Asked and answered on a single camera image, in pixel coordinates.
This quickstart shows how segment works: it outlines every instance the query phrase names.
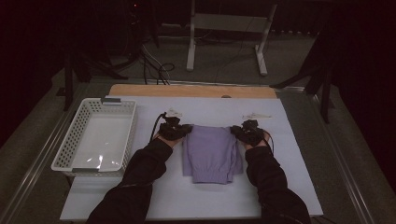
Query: white stand leg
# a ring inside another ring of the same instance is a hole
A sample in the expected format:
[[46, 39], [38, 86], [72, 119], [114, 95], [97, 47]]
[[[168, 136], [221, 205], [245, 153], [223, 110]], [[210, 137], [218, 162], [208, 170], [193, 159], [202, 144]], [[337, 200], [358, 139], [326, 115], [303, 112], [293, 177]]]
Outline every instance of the white stand leg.
[[259, 50], [258, 45], [256, 45], [255, 49], [256, 49], [257, 63], [260, 69], [260, 75], [265, 77], [268, 75], [268, 72], [267, 72], [267, 67], [265, 66], [264, 55], [262, 54], [262, 50]]
[[192, 72], [194, 70], [194, 57], [195, 57], [195, 44], [194, 40], [190, 41], [189, 55], [187, 56], [187, 71]]
[[262, 76], [268, 75], [267, 67], [265, 66], [264, 55], [262, 51], [264, 50], [265, 42], [267, 41], [267, 37], [270, 33], [271, 24], [275, 11], [276, 11], [276, 5], [272, 5], [270, 14], [267, 17], [267, 22], [265, 23], [264, 31], [262, 32], [262, 42], [260, 43], [260, 45], [256, 45], [255, 47], [257, 63], [259, 65], [260, 75]]

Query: white table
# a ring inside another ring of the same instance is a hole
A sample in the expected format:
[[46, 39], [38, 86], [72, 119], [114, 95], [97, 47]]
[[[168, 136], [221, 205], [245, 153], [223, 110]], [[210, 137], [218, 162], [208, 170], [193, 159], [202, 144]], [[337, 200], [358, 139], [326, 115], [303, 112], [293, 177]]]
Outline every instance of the white table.
[[[288, 177], [290, 188], [304, 200], [311, 216], [323, 215], [280, 100], [121, 97], [137, 101], [138, 121], [132, 153], [147, 144], [155, 119], [170, 107], [183, 114], [181, 123], [216, 127], [240, 125], [244, 121], [242, 116], [251, 113], [272, 116], [259, 119], [259, 123], [274, 138], [275, 157]], [[181, 144], [178, 144], [166, 163], [167, 172], [154, 183], [148, 220], [253, 218], [261, 215], [257, 190], [248, 182], [246, 173], [236, 175], [229, 185], [192, 184], [191, 177], [182, 176], [181, 158]], [[76, 177], [61, 220], [87, 219], [105, 193], [119, 182], [120, 177]]]

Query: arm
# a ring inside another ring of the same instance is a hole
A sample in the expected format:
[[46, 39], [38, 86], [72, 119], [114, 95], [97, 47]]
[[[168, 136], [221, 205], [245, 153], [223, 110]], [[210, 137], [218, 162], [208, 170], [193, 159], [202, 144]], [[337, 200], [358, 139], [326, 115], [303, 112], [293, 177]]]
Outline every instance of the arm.
[[247, 149], [247, 177], [257, 187], [263, 223], [311, 223], [303, 200], [288, 189], [283, 169], [264, 141]]
[[165, 162], [176, 142], [160, 136], [137, 150], [122, 181], [107, 192], [91, 212], [87, 223], [144, 223], [149, 210], [152, 182], [166, 171]]

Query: purple cloth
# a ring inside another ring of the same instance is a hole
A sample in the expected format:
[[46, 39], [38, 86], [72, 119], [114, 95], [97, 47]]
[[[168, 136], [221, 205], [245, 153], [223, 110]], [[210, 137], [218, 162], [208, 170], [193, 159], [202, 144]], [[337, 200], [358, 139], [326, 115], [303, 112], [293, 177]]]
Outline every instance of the purple cloth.
[[183, 141], [184, 176], [192, 176], [193, 183], [227, 184], [242, 173], [242, 157], [230, 127], [193, 125]]

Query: white plastic basket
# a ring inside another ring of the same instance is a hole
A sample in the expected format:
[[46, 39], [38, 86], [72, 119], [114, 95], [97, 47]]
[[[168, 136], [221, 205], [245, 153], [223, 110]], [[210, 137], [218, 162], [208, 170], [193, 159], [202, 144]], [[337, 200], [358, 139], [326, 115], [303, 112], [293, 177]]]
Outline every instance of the white plastic basket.
[[81, 102], [51, 168], [65, 175], [123, 175], [137, 115], [135, 101]]

